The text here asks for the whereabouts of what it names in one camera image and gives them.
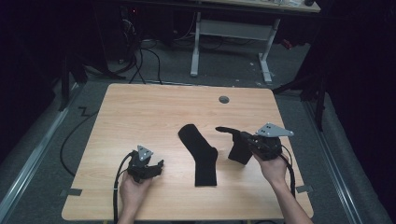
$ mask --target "hand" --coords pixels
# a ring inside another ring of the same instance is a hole
[[[254,158],[259,162],[262,168],[262,175],[271,184],[272,187],[278,187],[279,185],[286,184],[286,163],[280,157],[276,157],[270,161],[263,161],[258,155],[253,153]]]
[[[122,200],[122,211],[119,223],[133,223],[137,210],[146,198],[152,178],[136,183],[131,175],[124,172],[120,185],[120,196]]]

